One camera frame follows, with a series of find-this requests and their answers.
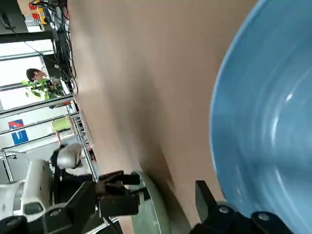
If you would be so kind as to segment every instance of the screw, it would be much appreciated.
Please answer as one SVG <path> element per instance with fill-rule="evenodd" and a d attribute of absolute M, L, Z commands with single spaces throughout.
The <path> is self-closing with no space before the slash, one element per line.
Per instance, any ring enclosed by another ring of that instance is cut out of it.
<path fill-rule="evenodd" d="M 228 209 L 226 206 L 221 206 L 221 207 L 219 208 L 219 211 L 220 211 L 221 213 L 227 214 L 227 213 L 229 212 L 229 209 Z"/>
<path fill-rule="evenodd" d="M 52 212 L 50 213 L 50 216 L 56 216 L 56 215 L 59 214 L 59 212 L 60 212 L 60 209 L 55 210 L 55 211 L 52 211 Z"/>
<path fill-rule="evenodd" d="M 259 214 L 258 217 L 260 219 L 262 219 L 263 221 L 269 221 L 270 220 L 270 217 L 267 214 L 264 214 L 264 213 Z"/>

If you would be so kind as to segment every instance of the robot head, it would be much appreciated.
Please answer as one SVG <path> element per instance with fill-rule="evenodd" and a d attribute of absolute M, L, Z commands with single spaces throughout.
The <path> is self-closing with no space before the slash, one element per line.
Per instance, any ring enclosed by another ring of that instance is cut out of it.
<path fill-rule="evenodd" d="M 82 145 L 80 144 L 61 145 L 59 149 L 53 152 L 51 157 L 52 166 L 58 166 L 61 169 L 77 167 L 81 150 Z"/>

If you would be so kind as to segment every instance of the table surface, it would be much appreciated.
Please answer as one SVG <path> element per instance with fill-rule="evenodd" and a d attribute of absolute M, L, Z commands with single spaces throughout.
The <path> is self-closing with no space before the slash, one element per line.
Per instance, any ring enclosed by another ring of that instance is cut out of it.
<path fill-rule="evenodd" d="M 141 170 L 173 233 L 198 221 L 195 180 L 223 200 L 209 148 L 210 99 L 252 0 L 69 0 L 83 110 L 103 173 Z M 131 219 L 120 224 L 132 233 Z"/>

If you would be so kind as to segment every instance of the potted plant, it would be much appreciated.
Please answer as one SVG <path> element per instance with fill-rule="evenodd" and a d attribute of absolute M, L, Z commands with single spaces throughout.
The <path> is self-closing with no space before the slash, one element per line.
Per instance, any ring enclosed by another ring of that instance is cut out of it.
<path fill-rule="evenodd" d="M 22 84 L 25 85 L 27 92 L 25 95 L 29 97 L 29 93 L 32 93 L 36 97 L 44 97 L 45 100 L 51 98 L 57 98 L 63 95 L 63 88 L 57 82 L 54 82 L 54 85 L 47 78 L 42 80 L 34 81 L 24 81 Z"/>

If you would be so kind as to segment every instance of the blue sign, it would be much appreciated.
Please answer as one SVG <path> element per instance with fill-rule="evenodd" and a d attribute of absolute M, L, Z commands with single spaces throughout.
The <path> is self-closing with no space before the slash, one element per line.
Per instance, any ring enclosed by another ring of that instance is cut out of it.
<path fill-rule="evenodd" d="M 22 119 L 10 121 L 10 122 L 8 122 L 8 124 L 9 124 L 10 129 L 15 129 L 15 128 L 19 128 L 19 127 L 24 126 Z M 27 136 L 26 130 L 21 130 L 19 132 L 12 133 L 12 138 L 13 138 L 15 145 L 18 145 L 18 144 L 21 144 L 21 143 L 28 141 L 28 136 Z"/>

